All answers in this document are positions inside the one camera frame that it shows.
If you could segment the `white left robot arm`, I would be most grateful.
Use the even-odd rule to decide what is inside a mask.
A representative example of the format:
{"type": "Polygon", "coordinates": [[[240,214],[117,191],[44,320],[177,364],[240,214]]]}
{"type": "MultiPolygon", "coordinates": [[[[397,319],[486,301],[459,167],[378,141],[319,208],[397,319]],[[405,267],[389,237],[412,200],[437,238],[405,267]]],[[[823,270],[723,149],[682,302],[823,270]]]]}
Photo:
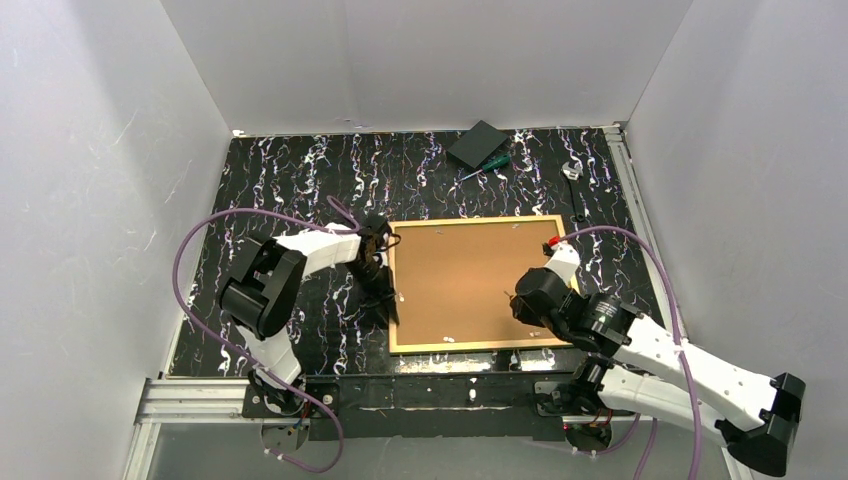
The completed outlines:
{"type": "Polygon", "coordinates": [[[363,307],[386,324],[399,323],[388,252],[400,242],[401,235],[377,214],[358,224],[331,223],[296,235],[248,238],[218,293],[218,306],[259,361],[253,373],[259,386],[288,399],[294,393],[283,385],[302,384],[287,323],[306,276],[343,266],[364,294],[363,307]]]}

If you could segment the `green picture frame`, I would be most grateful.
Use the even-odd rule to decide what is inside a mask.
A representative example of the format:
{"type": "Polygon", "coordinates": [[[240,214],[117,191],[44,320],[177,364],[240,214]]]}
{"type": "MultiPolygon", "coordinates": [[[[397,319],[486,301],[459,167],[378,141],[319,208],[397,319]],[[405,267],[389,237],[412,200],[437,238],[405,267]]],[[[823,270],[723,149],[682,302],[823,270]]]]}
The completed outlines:
{"type": "Polygon", "coordinates": [[[512,316],[514,287],[566,233],[559,215],[393,221],[388,252],[399,321],[393,354],[560,347],[512,316]]]}

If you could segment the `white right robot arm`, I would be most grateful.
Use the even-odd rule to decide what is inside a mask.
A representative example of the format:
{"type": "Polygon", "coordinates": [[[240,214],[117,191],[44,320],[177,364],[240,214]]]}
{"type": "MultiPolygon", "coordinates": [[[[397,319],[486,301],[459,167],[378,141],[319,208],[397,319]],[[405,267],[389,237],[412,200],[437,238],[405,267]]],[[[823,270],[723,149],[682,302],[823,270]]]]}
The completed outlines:
{"type": "Polygon", "coordinates": [[[572,379],[537,393],[550,415],[623,410],[690,427],[764,475],[783,477],[806,384],[726,362],[671,333],[617,297],[584,296],[550,268],[531,268],[510,301],[515,319],[545,327],[586,352],[572,379]]]}

